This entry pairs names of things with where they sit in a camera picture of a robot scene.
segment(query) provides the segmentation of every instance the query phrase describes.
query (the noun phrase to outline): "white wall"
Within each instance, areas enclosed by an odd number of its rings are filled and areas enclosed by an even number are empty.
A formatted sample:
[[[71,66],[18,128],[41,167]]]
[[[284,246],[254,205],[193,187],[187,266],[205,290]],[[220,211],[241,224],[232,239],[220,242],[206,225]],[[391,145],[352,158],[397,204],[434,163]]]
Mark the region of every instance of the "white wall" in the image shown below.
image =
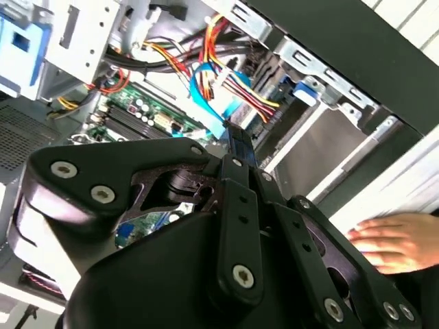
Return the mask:
[[[438,0],[363,0],[363,2],[439,65]]]

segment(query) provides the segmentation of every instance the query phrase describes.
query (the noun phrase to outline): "screw hole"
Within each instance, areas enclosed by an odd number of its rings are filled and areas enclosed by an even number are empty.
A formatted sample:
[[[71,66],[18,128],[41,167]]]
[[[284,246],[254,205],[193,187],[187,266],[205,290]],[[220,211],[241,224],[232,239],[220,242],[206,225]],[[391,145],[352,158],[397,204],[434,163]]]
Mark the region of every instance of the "screw hole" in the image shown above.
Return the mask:
[[[70,173],[70,169],[64,166],[58,167],[58,171],[61,173]]]
[[[242,223],[244,223],[244,224],[247,224],[247,223],[248,223],[248,218],[247,218],[247,217],[245,217],[245,216],[239,216],[238,218],[239,218],[239,220],[240,220]]]
[[[306,252],[311,252],[311,247],[307,245],[306,243],[302,244],[303,249],[305,249]]]

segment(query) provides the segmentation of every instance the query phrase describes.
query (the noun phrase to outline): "metal bracket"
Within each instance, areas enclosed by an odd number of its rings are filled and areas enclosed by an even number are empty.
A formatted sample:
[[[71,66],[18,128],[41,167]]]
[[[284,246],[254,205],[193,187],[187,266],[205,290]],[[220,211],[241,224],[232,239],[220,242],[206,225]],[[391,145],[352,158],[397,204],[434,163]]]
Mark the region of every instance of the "metal bracket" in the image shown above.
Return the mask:
[[[273,30],[272,25],[252,8],[236,0],[203,0],[250,37],[263,42]]]
[[[388,117],[308,194],[308,199],[315,203],[321,201],[388,135],[391,129],[396,127],[397,123],[401,122],[396,117]]]
[[[290,38],[285,37],[274,50],[274,53],[280,55],[282,60],[301,73],[319,77],[360,108],[365,108],[366,106],[378,107],[371,98],[367,97],[332,68],[325,65],[312,53]]]

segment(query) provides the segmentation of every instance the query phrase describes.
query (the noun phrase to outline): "gray metal panel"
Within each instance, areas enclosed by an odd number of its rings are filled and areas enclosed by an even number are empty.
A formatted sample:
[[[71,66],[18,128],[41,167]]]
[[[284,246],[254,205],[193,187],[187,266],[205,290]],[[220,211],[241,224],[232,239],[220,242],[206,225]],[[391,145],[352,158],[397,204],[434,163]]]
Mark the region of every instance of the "gray metal panel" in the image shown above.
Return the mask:
[[[33,151],[60,143],[80,126],[71,118],[46,120],[50,110],[24,97],[0,102],[0,183],[17,178]]]
[[[341,112],[327,110],[276,168],[283,195],[307,195],[365,138]]]
[[[358,193],[407,153],[422,136],[404,125],[374,149],[366,159],[337,188],[331,191],[319,204],[319,209],[331,217]]]

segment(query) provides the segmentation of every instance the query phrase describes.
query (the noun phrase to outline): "blue drive latch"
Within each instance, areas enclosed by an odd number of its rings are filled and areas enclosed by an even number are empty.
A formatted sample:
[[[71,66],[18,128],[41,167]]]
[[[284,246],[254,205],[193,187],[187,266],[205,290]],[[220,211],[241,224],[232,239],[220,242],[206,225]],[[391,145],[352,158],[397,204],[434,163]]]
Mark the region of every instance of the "blue drive latch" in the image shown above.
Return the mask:
[[[35,85],[50,36],[49,24],[23,28],[0,12],[0,90],[19,95],[22,88]]]

